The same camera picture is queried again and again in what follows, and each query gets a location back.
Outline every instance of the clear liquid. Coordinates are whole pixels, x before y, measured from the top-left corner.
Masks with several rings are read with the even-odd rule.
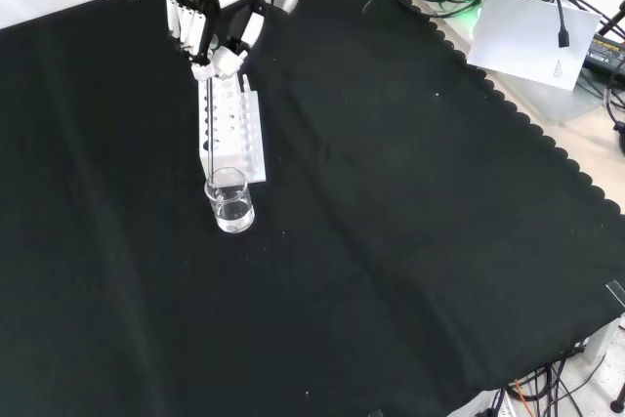
[[[249,229],[254,222],[254,206],[239,200],[220,207],[215,218],[223,231],[239,233]]]

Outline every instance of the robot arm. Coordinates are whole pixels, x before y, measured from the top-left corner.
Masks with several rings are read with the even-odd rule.
[[[188,56],[195,79],[226,78],[240,70],[261,34],[268,4],[290,13],[297,0],[167,0],[170,37]],[[215,25],[226,10],[237,12],[226,42],[218,45]]]

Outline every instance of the black tablecloth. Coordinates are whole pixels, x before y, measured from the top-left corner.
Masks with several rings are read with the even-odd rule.
[[[99,0],[0,32],[3,414],[443,416],[620,313],[618,208],[396,0],[268,18],[240,235],[165,29]]]

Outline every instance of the white device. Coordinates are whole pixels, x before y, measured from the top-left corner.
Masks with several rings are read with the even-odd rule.
[[[236,167],[250,182],[265,178],[258,97],[249,83],[240,88],[237,74],[261,35],[266,9],[290,14],[297,4],[298,0],[166,0],[170,38],[187,56],[198,81],[199,152],[209,183],[216,160],[220,167]],[[229,33],[218,38],[216,23],[227,11],[234,12]]]

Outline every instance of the white paper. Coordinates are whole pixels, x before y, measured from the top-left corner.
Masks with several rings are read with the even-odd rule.
[[[564,7],[570,46],[560,48],[556,4],[539,0],[486,0],[467,62],[572,90],[599,15]]]

